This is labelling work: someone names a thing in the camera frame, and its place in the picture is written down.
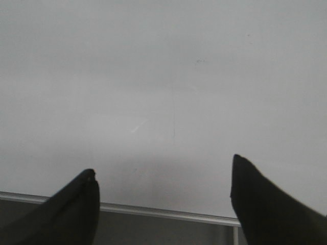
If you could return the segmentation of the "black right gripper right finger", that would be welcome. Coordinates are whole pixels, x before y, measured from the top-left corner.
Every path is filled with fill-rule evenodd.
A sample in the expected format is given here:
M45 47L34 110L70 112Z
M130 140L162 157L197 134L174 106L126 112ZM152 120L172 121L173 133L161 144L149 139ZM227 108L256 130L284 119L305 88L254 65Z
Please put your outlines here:
M230 198L248 244L326 244L326 217L238 154L232 159Z

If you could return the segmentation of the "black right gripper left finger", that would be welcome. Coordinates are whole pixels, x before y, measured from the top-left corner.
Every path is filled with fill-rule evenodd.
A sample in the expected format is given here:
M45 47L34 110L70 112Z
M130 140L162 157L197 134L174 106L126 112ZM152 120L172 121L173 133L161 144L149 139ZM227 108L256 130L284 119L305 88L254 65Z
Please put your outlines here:
M1 228L1 244L93 244L100 213L99 184L83 170L55 195Z

